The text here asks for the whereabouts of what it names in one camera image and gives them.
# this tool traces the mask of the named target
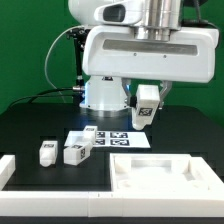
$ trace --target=white platform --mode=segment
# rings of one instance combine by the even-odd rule
[[[202,158],[111,154],[110,169],[111,192],[1,191],[0,216],[224,217],[224,185]]]

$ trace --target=white block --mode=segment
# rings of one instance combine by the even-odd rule
[[[87,217],[88,192],[0,192],[0,216]]]
[[[78,165],[90,156],[92,147],[91,142],[76,142],[75,145],[64,149],[64,163]]]
[[[58,142],[57,141],[43,141],[39,151],[40,164],[44,167],[48,167],[56,163],[58,154]]]
[[[86,126],[83,130],[83,141],[91,141],[94,145],[97,136],[97,126]]]
[[[15,156],[5,155],[0,160],[0,191],[5,187],[15,171]]]
[[[89,217],[122,217],[122,195],[114,192],[89,192]]]

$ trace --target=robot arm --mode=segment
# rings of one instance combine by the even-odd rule
[[[73,15],[76,10],[75,18],[82,24],[94,26],[86,40],[82,67],[91,76],[91,84],[97,80],[94,81],[96,89],[99,85],[107,86],[105,94],[101,91],[93,99],[95,110],[110,108],[108,101],[98,99],[111,89],[108,82],[100,84],[99,80],[104,79],[96,77],[113,77],[116,85],[122,83],[117,80],[119,78],[164,83],[160,93],[157,86],[139,86],[137,102],[132,109],[136,129],[151,124],[172,81],[206,83],[212,79],[218,30],[181,27],[182,0],[96,0],[91,1],[88,10],[92,14],[88,15],[86,8],[82,8],[85,3],[85,0],[70,0],[69,7]],[[94,94],[96,89],[88,92]],[[117,92],[116,97],[121,102],[115,103],[116,107],[111,110],[120,108],[117,105],[123,108],[122,103],[127,102],[123,87]]]

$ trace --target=white cube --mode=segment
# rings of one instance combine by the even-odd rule
[[[74,145],[64,149],[64,163],[77,166],[90,156],[91,142],[76,142]]]
[[[56,163],[58,154],[58,142],[57,141],[43,141],[39,151],[40,164],[44,167],[48,167]]]

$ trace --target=small white box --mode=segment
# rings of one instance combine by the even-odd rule
[[[78,165],[90,156],[92,147],[91,142],[76,142],[73,146],[64,149],[64,163]]]
[[[56,163],[58,154],[58,142],[57,141],[43,141],[39,151],[40,164],[44,167],[48,167]]]
[[[83,130],[83,141],[91,141],[94,145],[97,136],[97,126],[86,126]]]

